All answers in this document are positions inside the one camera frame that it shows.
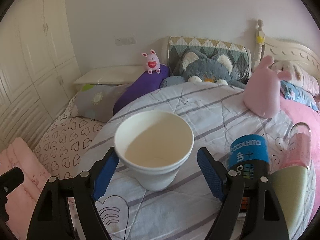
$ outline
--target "pink rabbit figure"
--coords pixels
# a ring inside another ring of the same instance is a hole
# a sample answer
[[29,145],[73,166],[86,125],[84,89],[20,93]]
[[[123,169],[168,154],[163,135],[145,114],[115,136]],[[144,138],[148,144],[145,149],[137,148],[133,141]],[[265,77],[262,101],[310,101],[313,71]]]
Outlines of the pink rabbit figure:
[[158,74],[160,73],[160,61],[159,58],[157,57],[156,52],[151,49],[150,50],[151,54],[147,53],[141,53],[142,56],[147,58],[147,61],[144,65],[146,71],[148,71],[149,74],[152,74],[153,71],[156,71]]
[[263,118],[273,118],[280,111],[280,81],[292,78],[289,71],[276,73],[268,68],[274,61],[272,56],[260,61],[243,95],[246,107]]

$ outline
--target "wall switch plate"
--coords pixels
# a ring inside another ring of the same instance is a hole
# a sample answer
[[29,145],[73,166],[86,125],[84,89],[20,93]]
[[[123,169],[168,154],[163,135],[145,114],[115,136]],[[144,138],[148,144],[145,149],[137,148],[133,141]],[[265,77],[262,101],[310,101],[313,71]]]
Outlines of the wall switch plate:
[[115,39],[115,43],[117,46],[123,46],[123,45],[137,44],[137,41],[134,37],[128,37],[128,38]]

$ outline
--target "plus sign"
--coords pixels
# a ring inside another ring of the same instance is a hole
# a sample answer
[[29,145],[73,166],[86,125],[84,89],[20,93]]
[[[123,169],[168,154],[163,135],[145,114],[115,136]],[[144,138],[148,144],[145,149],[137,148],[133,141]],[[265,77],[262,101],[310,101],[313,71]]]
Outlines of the plus sign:
[[250,159],[250,156],[253,155],[253,153],[248,151],[248,153],[246,155],[249,155],[249,159]]

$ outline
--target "cup rim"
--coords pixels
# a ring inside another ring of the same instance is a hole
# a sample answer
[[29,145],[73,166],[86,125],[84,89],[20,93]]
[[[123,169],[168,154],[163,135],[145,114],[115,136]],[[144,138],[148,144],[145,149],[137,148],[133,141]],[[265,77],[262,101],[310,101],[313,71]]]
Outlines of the cup rim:
[[[121,156],[120,154],[118,154],[118,150],[117,150],[117,146],[116,146],[116,136],[117,136],[117,133],[119,131],[119,127],[127,120],[137,116],[137,115],[140,115],[140,114],[145,114],[147,112],[158,112],[158,113],[165,113],[165,114],[170,114],[170,115],[174,115],[175,117],[178,117],[180,118],[181,120],[183,120],[187,126],[189,127],[190,131],[191,131],[191,135],[192,135],[192,143],[191,143],[191,146],[188,150],[188,152],[178,161],[176,161],[175,163],[172,163],[170,165],[166,165],[166,166],[161,166],[161,167],[155,167],[155,168],[152,168],[152,167],[145,167],[145,166],[141,166],[141,165],[138,165],[138,164],[135,164],[127,159],[125,159],[123,156]],[[195,138],[194,138],[194,134],[193,134],[193,130],[191,129],[190,125],[180,116],[178,116],[177,114],[174,114],[174,113],[170,113],[170,112],[167,112],[167,111],[162,111],[162,110],[148,110],[148,111],[142,111],[142,112],[139,112],[139,113],[136,113],[136,114],[133,114],[131,115],[130,117],[128,117],[127,119],[125,119],[116,129],[116,133],[115,133],[115,136],[114,136],[114,139],[113,139],[113,142],[114,142],[114,148],[115,148],[115,152],[118,156],[118,158],[124,163],[124,164],[128,164],[138,170],[143,170],[143,171],[153,171],[153,172],[159,172],[159,171],[163,171],[163,170],[168,170],[171,171],[171,170],[174,170],[177,168],[177,166],[180,166],[182,165],[182,163],[184,163],[186,161],[186,159],[190,156],[191,154],[191,151],[193,149],[193,145],[194,145],[194,141],[195,141]]]

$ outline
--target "white cup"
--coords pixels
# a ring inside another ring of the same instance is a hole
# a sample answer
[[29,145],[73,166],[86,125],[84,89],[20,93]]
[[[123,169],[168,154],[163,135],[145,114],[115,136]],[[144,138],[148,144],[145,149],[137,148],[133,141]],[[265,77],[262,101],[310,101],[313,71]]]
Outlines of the white cup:
[[119,159],[147,190],[165,189],[190,156],[192,129],[181,117],[146,111],[126,119],[117,129],[114,145]]

